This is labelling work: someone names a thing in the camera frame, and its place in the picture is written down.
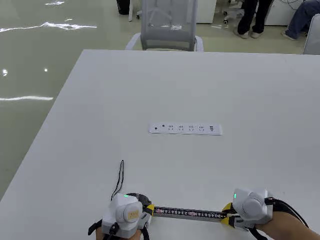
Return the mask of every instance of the chair armrest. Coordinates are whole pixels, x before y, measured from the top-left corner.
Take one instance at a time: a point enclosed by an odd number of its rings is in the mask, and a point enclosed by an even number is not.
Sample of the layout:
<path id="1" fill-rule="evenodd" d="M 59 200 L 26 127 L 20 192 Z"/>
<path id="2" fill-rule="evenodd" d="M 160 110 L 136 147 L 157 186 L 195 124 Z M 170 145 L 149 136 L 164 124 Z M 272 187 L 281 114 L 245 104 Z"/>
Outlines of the chair armrest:
<path id="1" fill-rule="evenodd" d="M 133 50 L 134 46 L 136 45 L 137 40 L 140 38 L 141 33 L 136 33 L 135 35 L 133 35 L 133 37 L 131 38 L 131 40 L 128 42 L 128 44 L 125 47 L 125 50 Z"/>
<path id="2" fill-rule="evenodd" d="M 195 40 L 196 40 L 196 51 L 204 52 L 204 43 L 202 41 L 202 38 L 199 36 L 195 36 Z"/>

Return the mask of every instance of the chair backrest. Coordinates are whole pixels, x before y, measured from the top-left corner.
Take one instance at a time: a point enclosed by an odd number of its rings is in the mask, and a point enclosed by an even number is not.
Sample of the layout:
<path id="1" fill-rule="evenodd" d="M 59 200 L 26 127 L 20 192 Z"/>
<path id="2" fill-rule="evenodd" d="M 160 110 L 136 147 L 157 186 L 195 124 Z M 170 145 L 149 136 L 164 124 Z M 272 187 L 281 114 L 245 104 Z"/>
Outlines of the chair backrest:
<path id="1" fill-rule="evenodd" d="M 197 6 L 198 0 L 142 0 L 142 48 L 193 51 Z"/>
<path id="2" fill-rule="evenodd" d="M 320 55 L 320 14 L 313 16 L 303 54 Z"/>

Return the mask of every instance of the white cabinet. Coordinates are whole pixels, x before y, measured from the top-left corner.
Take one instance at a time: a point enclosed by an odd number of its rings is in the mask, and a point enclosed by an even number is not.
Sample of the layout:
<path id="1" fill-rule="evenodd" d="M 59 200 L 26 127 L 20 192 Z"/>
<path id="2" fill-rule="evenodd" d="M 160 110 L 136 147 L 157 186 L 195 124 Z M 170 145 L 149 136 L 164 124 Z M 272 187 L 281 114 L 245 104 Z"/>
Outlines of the white cabinet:
<path id="1" fill-rule="evenodd" d="M 212 24 L 217 0 L 198 0 L 196 22 L 198 24 Z"/>
<path id="2" fill-rule="evenodd" d="M 303 0 L 292 1 L 293 0 L 274 0 L 266 18 L 265 25 L 289 25 L 296 9 L 303 2 Z"/>

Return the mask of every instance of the orange label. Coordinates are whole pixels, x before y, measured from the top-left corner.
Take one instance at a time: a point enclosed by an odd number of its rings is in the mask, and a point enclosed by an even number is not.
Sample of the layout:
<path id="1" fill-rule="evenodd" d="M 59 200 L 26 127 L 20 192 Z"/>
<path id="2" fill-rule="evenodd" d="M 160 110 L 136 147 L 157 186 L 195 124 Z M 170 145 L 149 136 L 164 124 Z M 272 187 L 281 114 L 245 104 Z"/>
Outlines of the orange label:
<path id="1" fill-rule="evenodd" d="M 139 210 L 128 212 L 128 220 L 139 217 Z"/>

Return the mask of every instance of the electrical outlet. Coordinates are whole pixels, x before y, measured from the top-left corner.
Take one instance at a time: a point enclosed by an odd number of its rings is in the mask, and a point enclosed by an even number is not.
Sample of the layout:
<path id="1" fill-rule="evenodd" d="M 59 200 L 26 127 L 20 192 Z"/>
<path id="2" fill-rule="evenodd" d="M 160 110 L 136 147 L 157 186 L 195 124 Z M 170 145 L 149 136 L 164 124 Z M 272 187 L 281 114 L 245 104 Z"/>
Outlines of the electrical outlet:
<path id="1" fill-rule="evenodd" d="M 194 134 L 194 135 L 222 135 L 220 124 L 216 123 L 173 123 L 156 122 L 149 124 L 151 134 Z"/>

